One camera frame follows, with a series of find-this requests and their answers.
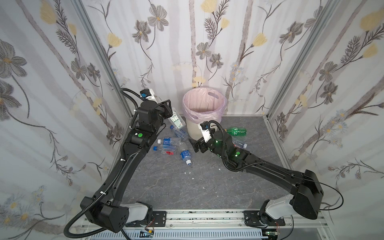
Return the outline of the square clear bottle white cap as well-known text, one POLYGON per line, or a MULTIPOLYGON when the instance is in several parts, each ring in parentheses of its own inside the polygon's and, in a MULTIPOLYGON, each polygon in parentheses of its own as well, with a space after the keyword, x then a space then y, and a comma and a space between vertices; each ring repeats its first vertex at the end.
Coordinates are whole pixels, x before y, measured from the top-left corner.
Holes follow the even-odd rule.
POLYGON ((186 122, 174 107, 172 107, 172 116, 169 121, 176 129, 182 129, 186 126, 186 122))

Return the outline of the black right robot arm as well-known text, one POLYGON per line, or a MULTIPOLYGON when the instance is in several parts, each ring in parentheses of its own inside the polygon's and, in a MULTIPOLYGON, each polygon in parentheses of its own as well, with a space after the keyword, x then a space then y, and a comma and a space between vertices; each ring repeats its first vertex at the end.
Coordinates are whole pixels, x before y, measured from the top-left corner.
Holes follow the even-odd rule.
POLYGON ((324 183, 310 171, 290 170, 267 162, 251 152, 234 145, 232 136, 214 120, 199 124, 202 137, 190 139, 194 151, 211 152, 217 155, 227 170, 246 172, 259 176, 288 192, 276 200, 264 201, 254 217, 245 215, 245 224, 254 228, 267 228, 285 216, 298 214, 309 220, 316 220, 321 211, 334 211, 337 207, 326 206, 324 183))

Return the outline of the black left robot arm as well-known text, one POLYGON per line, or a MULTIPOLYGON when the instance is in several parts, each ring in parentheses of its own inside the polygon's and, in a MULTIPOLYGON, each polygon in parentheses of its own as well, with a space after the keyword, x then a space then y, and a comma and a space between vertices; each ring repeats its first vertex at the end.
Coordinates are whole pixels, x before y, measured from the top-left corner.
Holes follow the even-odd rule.
POLYGON ((124 207, 122 200, 136 168, 165 129, 164 121, 173 115, 172 104, 170 100, 158 103, 152 89, 136 93, 121 88, 120 92, 135 106, 135 114, 129 124, 130 132, 121 144, 120 159, 110 175, 92 197, 83 198, 82 210, 65 226, 64 235, 67 238, 86 238, 106 230, 119 233, 127 223, 148 223, 152 219, 152 206, 137 202, 124 207), (99 229, 83 234, 71 233, 71 227, 82 216, 99 229))

